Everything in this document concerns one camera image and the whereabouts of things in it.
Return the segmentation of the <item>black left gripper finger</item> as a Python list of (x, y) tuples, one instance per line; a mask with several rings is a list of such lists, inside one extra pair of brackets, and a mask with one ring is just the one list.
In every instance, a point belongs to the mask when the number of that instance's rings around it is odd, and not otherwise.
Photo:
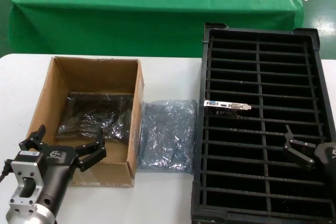
[(44, 144), (43, 138), (46, 134), (46, 127), (41, 125), (37, 131), (31, 134), (24, 141), (20, 142), (19, 147), (22, 151), (35, 150), (43, 152)]
[(103, 160), (107, 156), (103, 129), (100, 128), (97, 131), (93, 142), (76, 146), (75, 151), (78, 155), (76, 165), (81, 172), (85, 172)]

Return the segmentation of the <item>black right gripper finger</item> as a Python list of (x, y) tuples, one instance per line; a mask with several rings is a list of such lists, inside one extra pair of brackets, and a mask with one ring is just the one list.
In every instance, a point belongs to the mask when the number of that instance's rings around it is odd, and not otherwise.
[(289, 125), (286, 125), (286, 129), (286, 142), (283, 147), (285, 157), (291, 162), (299, 165), (301, 168), (313, 168), (315, 161), (312, 156), (315, 150), (315, 145), (296, 140)]

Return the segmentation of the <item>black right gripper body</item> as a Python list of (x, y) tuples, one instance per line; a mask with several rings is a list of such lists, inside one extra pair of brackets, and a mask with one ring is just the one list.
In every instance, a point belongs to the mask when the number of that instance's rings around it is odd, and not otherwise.
[(335, 175), (335, 142), (319, 144), (314, 155), (326, 175)]

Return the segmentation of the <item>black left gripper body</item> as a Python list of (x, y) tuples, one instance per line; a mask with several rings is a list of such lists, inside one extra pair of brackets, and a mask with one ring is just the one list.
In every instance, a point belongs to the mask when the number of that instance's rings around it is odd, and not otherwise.
[(43, 175), (44, 186), (39, 196), (39, 204), (57, 217), (60, 206), (73, 174), (77, 168), (78, 154), (75, 148), (65, 145), (40, 144), (39, 150), (46, 161)]

